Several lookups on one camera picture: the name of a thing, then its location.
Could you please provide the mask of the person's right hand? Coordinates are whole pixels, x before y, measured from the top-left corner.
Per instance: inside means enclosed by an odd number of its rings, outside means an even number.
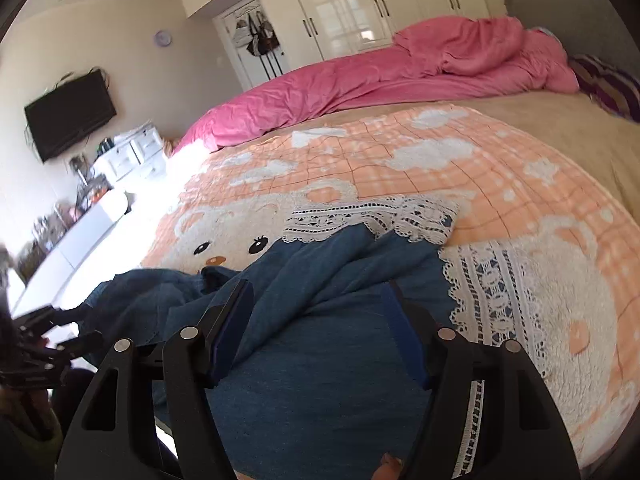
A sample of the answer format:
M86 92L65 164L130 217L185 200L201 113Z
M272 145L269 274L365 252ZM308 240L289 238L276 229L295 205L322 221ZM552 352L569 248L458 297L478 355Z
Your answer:
M385 453L371 480L398 480L404 468L404 462L390 453Z

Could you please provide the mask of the person's left hand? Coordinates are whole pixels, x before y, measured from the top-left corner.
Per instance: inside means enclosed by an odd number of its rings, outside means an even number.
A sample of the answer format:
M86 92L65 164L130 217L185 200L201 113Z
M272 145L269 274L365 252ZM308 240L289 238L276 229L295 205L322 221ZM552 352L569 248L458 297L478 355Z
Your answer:
M49 441L56 435L56 422L47 390L2 387L1 416L19 432L35 440Z

